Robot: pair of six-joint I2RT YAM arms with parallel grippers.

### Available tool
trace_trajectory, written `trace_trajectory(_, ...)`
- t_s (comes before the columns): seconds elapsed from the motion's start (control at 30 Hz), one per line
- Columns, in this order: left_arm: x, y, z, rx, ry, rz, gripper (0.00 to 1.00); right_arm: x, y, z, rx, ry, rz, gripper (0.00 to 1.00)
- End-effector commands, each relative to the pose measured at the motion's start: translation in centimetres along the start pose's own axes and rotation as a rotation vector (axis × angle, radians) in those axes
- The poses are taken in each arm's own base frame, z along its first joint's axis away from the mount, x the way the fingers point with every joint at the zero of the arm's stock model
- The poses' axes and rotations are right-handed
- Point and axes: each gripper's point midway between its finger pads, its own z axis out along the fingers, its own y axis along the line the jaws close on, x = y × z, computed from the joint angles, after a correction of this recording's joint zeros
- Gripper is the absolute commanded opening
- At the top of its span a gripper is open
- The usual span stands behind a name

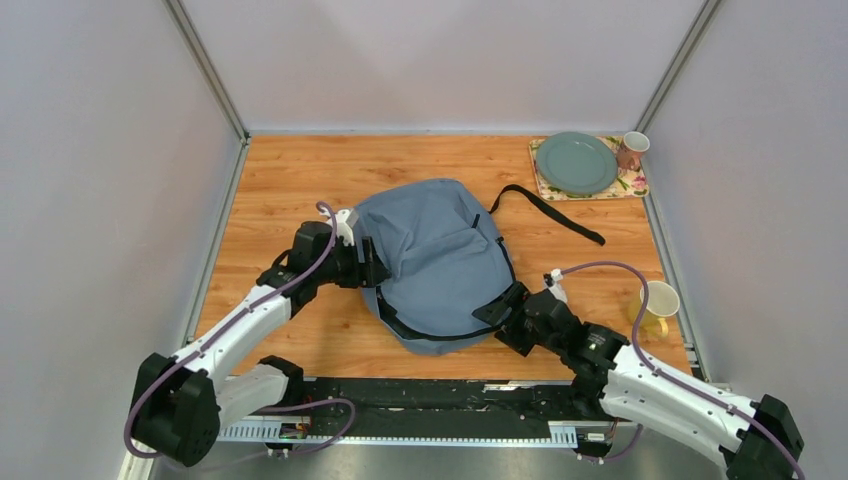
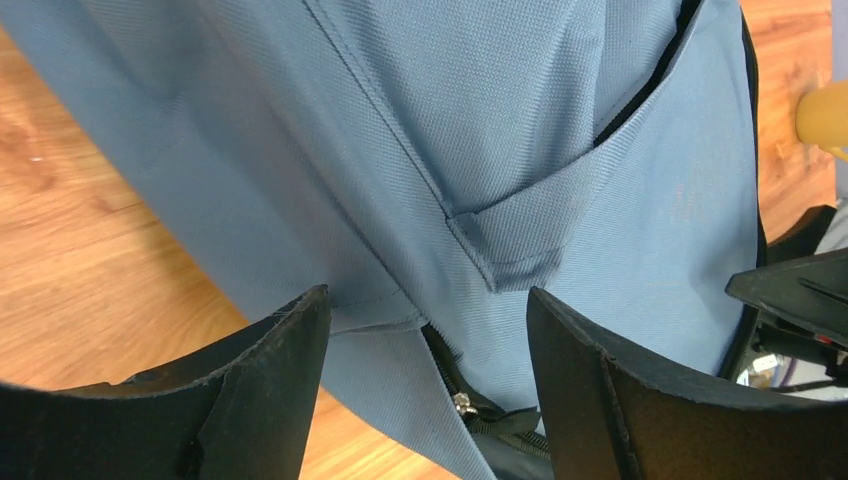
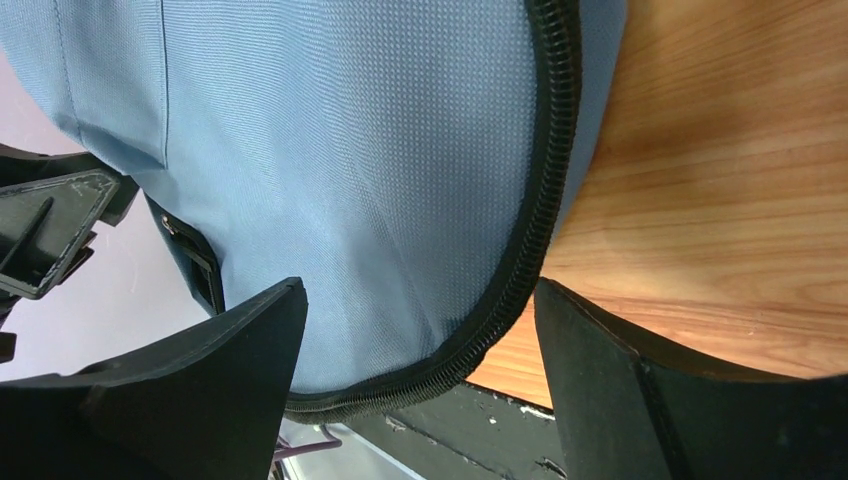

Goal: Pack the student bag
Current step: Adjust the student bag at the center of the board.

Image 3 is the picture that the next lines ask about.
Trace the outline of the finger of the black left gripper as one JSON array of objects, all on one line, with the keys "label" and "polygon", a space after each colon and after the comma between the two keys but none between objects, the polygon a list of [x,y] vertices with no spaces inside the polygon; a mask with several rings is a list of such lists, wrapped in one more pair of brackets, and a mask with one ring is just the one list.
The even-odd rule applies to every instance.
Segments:
[{"label": "finger of the black left gripper", "polygon": [[118,225],[138,192],[89,152],[1,147],[1,291],[38,300],[93,254],[93,226]]}]

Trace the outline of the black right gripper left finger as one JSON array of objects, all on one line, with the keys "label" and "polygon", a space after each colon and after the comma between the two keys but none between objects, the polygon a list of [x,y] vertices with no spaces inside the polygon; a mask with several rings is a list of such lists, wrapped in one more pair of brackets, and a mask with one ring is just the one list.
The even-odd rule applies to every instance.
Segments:
[{"label": "black right gripper left finger", "polygon": [[80,372],[1,386],[5,479],[264,479],[307,315],[286,279]]}]

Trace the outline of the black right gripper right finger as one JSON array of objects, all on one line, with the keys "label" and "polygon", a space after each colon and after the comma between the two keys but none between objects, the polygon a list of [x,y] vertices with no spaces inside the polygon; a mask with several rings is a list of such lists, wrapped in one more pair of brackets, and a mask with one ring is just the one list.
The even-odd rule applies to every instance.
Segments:
[{"label": "black right gripper right finger", "polygon": [[843,479],[847,378],[742,366],[541,279],[535,326],[570,479]]}]

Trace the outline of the blue-grey student backpack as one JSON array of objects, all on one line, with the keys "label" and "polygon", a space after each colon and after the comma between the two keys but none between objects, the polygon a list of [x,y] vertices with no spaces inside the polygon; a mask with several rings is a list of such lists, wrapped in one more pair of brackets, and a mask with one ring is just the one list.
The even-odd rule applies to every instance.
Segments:
[{"label": "blue-grey student backpack", "polygon": [[591,163],[624,1],[5,1],[50,121],[147,197],[210,313],[300,278],[288,418],[454,388]]}]

